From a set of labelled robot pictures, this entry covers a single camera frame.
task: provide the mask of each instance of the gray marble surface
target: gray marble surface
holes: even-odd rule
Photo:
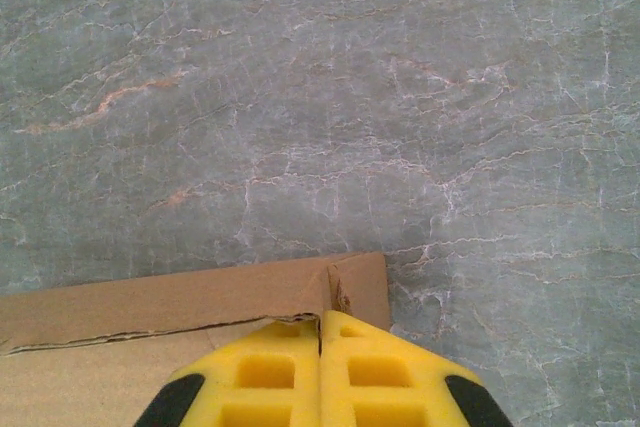
[[[0,0],[0,292],[388,254],[518,426],[640,417],[640,0]]]

